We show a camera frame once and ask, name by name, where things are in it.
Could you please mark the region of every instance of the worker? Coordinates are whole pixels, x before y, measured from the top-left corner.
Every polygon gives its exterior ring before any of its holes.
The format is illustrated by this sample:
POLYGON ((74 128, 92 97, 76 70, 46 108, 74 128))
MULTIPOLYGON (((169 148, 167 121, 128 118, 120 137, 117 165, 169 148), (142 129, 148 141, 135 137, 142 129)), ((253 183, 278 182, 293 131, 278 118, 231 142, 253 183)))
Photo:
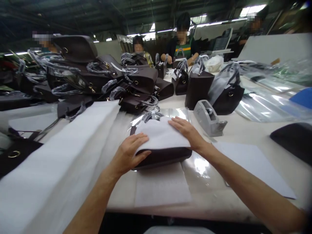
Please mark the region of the worker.
MULTIPOLYGON (((188 65, 195 61, 195 59, 201 53, 200 48, 197 46, 193 37, 188 37, 190 16, 188 12, 179 16, 176 22, 176 36, 172 38, 167 44, 166 54, 168 54, 168 64, 173 63, 173 57, 177 56, 177 51, 182 48, 184 51, 184 57, 188 60, 188 65)), ((166 60, 166 54, 161 55, 161 60, 166 60)))
MULTIPOLYGON (((298 232, 305 227, 307 216, 302 210, 206 142, 188 121, 175 117, 168 123, 188 139, 191 149, 221 174, 241 201, 272 233, 298 232)), ((124 140, 64 234, 98 233, 117 181, 151 154, 150 150, 146 150, 134 157, 136 150, 148 140, 143 133, 124 140)))
POLYGON ((151 68, 154 68, 154 63, 153 63, 152 57, 151 57, 150 53, 144 51, 143 45, 144 45, 144 43, 143 43, 142 36, 136 35, 133 38, 133 50, 134 50, 134 52, 136 54, 143 54, 143 57, 146 58, 149 66, 151 68))

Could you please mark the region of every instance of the dark hair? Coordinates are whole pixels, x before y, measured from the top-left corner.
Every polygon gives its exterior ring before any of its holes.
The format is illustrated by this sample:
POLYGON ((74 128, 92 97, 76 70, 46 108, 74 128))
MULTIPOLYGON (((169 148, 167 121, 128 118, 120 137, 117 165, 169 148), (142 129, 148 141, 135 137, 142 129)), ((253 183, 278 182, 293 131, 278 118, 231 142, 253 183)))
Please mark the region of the dark hair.
POLYGON ((189 30, 191 24, 191 18, 188 12, 182 13, 176 21, 176 27, 178 30, 189 30))
POLYGON ((136 35, 134 38, 133 38, 133 45, 135 44, 140 44, 143 46, 143 38, 142 36, 138 36, 136 35))

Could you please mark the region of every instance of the plastic-wrapped handle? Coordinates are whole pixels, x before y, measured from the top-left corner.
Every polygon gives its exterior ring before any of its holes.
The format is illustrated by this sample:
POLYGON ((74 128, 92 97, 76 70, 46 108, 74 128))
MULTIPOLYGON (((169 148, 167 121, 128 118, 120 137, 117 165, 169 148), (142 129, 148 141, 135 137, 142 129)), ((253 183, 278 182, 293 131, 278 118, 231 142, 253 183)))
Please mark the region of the plastic-wrapped handle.
POLYGON ((179 51, 182 51, 182 55, 184 57, 184 50, 183 48, 178 48, 178 50, 176 51, 176 55, 178 56, 179 51))

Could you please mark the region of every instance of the black shirt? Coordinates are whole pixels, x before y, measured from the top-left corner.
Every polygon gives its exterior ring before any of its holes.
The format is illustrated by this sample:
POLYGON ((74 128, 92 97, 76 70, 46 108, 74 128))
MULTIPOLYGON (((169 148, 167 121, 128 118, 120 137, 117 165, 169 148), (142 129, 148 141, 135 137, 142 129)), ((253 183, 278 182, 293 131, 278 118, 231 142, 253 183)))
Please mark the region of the black shirt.
MULTIPOLYGON (((176 46, 177 46, 177 38, 174 37, 167 44, 165 54, 169 54, 171 57, 174 57, 175 51, 176 51, 176 46)), ((201 50, 197 46, 197 43, 195 42, 194 38, 193 38, 192 44, 191 44, 191 53, 192 53, 192 55, 194 55, 195 53, 198 53, 198 54, 201 53, 201 50)))

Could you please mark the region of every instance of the zipper pull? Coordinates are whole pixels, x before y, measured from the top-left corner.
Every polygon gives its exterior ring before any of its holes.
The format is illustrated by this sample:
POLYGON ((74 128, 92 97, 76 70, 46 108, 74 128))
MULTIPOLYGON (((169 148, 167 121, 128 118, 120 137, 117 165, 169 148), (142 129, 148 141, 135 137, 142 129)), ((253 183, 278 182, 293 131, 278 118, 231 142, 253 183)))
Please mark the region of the zipper pull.
POLYGON ((91 86, 89 86, 89 89, 92 90, 92 93, 95 93, 94 89, 91 86))

